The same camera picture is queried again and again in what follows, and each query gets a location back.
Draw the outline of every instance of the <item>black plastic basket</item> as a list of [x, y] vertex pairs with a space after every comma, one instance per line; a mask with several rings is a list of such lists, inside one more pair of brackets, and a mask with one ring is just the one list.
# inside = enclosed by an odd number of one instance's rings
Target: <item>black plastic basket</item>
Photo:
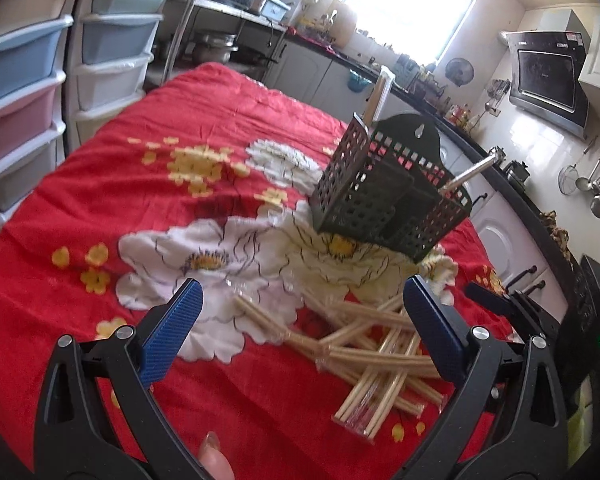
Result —
[[463, 187], [440, 161], [431, 120], [403, 114], [369, 134], [355, 115], [309, 199], [314, 228], [387, 247], [419, 262], [471, 213]]

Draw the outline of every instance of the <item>cabinet handle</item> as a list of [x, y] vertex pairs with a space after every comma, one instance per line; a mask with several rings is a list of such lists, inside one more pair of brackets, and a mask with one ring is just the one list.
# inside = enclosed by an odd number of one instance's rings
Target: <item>cabinet handle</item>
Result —
[[519, 282], [522, 278], [524, 278], [528, 274], [535, 274], [538, 271], [536, 266], [529, 267], [527, 270], [523, 270], [519, 275], [515, 276], [513, 280], [509, 282], [509, 284], [504, 288], [504, 291], [508, 294], [509, 289], [514, 286], [517, 282]]
[[542, 289], [543, 289], [543, 288], [545, 288], [545, 287], [546, 287], [546, 281], [545, 281], [545, 280], [542, 280], [541, 282], [539, 282], [539, 283], [536, 283], [536, 284], [535, 284], [535, 285], [533, 285], [533, 286], [530, 286], [530, 287], [529, 287], [527, 290], [525, 290], [525, 291], [523, 292], [523, 294], [525, 294], [526, 296], [528, 296], [528, 295], [529, 295], [529, 294], [531, 294], [533, 291], [535, 291], [535, 290], [542, 290]]
[[473, 203], [471, 204], [471, 207], [475, 207], [475, 205], [480, 202], [480, 200], [487, 200], [487, 198], [489, 197], [488, 194], [483, 193], [482, 195], [480, 195], [478, 198], [476, 198]]

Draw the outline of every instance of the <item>blue gripper pad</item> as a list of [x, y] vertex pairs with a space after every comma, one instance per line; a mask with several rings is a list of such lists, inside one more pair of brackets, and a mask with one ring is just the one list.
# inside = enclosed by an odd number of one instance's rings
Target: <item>blue gripper pad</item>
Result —
[[407, 280], [402, 298], [440, 377], [459, 388], [466, 379], [469, 326], [456, 309], [438, 302], [421, 276]]
[[165, 377], [198, 319], [202, 311], [202, 286], [196, 280], [187, 280], [166, 306], [165, 314], [142, 345], [139, 376], [145, 388]]

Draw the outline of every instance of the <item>kitchen counter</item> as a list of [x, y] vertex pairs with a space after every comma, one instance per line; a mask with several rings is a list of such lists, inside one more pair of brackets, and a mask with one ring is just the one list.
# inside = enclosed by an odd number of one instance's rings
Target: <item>kitchen counter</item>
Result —
[[[355, 70], [360, 75], [368, 78], [371, 81], [376, 81], [378, 72], [371, 67], [362, 63], [356, 62], [346, 56], [341, 56], [331, 50], [327, 50], [320, 44], [313, 43], [305, 38], [297, 35], [287, 35], [287, 41], [291, 41], [305, 48], [313, 50], [319, 54], [330, 57], [332, 61], [344, 65], [351, 70]], [[436, 114], [433, 107], [416, 99], [412, 94], [409, 94], [405, 89], [393, 87], [392, 93], [399, 97], [402, 101], [413, 107], [419, 113], [431, 118], [440, 132], [451, 139], [466, 155], [471, 162], [479, 162], [487, 156], [487, 152], [475, 140], [473, 140], [464, 131], [447, 123], [443, 118]], [[554, 242], [540, 219], [540, 210], [526, 195], [520, 195], [507, 181], [505, 175], [500, 168], [489, 168], [482, 174], [487, 182], [493, 187], [496, 192], [499, 192], [504, 199], [509, 203], [513, 211], [518, 215], [525, 228], [533, 238], [542, 252], [547, 263], [555, 276], [560, 289], [564, 294], [565, 299], [569, 304], [574, 303], [574, 273], [571, 264], [562, 255], [562, 251], [558, 244]]]

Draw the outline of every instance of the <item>finger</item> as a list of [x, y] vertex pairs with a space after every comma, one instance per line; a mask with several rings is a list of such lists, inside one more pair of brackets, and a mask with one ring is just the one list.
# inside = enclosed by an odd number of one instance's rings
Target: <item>finger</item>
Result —
[[200, 446], [198, 460], [215, 480], [235, 480], [231, 465], [219, 448], [218, 437], [209, 433]]

